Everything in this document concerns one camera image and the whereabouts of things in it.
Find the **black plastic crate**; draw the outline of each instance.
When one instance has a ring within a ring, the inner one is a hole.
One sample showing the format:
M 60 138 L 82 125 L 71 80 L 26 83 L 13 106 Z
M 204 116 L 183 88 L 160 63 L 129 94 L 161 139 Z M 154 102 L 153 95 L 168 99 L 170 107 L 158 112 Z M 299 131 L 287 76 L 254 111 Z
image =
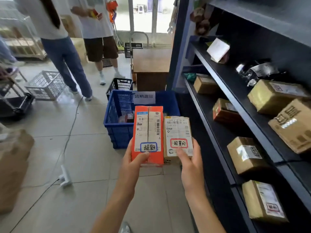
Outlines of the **black plastic crate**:
M 110 59 L 103 58 L 101 61 L 103 62 L 103 68 L 112 66 Z
M 142 49 L 142 43 L 131 43 L 132 49 Z M 130 51 L 130 43 L 124 43 L 125 58 L 133 56 L 133 52 Z
M 133 81 L 132 79 L 127 78 L 114 78 L 109 86 L 109 89 L 106 92 L 107 99 L 109 100 L 110 93 L 112 90 L 124 90 L 132 91 L 133 90 Z

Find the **blue plastic crate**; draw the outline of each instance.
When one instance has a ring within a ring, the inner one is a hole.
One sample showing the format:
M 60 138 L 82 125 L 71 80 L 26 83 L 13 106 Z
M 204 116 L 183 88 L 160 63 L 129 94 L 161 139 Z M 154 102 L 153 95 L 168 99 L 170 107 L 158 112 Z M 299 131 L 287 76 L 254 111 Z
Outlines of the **blue plastic crate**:
M 133 91 L 113 90 L 110 94 L 104 125 L 108 130 L 114 149 L 125 149 L 133 137 L 134 123 L 118 123 L 119 117 L 135 112 Z M 168 116 L 180 116 L 174 91 L 155 92 L 155 104 L 145 106 L 163 106 Z

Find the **blue jeans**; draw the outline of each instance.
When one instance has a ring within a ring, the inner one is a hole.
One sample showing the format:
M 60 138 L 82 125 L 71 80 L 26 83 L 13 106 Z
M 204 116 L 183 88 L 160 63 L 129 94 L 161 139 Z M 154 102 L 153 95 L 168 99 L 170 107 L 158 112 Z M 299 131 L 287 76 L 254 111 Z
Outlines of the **blue jeans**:
M 63 77 L 66 85 L 71 90 L 77 91 L 76 83 L 70 75 L 69 68 L 76 82 L 80 86 L 82 95 L 87 98 L 91 97 L 91 86 L 84 74 L 78 52 L 70 37 L 54 40 L 41 39 L 41 41 L 45 52 Z

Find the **man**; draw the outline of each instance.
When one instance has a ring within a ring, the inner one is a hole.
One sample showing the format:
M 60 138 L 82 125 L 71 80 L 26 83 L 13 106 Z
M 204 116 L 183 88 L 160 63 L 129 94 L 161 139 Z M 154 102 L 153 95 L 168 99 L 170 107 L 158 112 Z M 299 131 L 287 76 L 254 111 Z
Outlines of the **man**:
M 119 171 L 119 179 L 106 209 L 99 215 L 91 233 L 131 233 L 130 226 L 122 220 L 125 212 L 134 197 L 135 185 L 139 176 L 140 165 L 149 157 L 148 152 L 139 154 L 131 160 L 132 140 L 126 149 L 123 163 Z M 185 189 L 185 196 L 200 233 L 225 233 L 218 217 L 211 207 L 205 193 L 203 163 L 201 149 L 193 139 L 193 157 L 180 148 L 177 150 L 183 169 L 181 180 Z
M 118 48 L 113 38 L 112 24 L 106 9 L 107 0 L 68 1 L 71 12 L 80 19 L 87 57 L 89 61 L 95 62 L 99 71 L 100 84 L 106 84 L 103 75 L 103 56 L 110 59 L 115 69 L 115 77 L 124 78 L 118 70 Z
M 92 89 L 84 74 L 78 52 L 68 37 L 52 0 L 14 0 L 23 15 L 29 15 L 42 45 L 72 93 L 78 94 L 68 67 L 79 84 L 86 101 L 92 100 Z

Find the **brown shorts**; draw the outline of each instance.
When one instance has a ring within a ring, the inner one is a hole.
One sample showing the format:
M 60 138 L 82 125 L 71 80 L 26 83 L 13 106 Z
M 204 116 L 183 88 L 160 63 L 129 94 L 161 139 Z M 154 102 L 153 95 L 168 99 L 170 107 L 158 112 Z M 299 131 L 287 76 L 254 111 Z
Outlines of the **brown shorts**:
M 100 62 L 103 56 L 108 59 L 116 59 L 119 56 L 115 39 L 112 36 L 83 40 L 87 57 L 91 62 Z

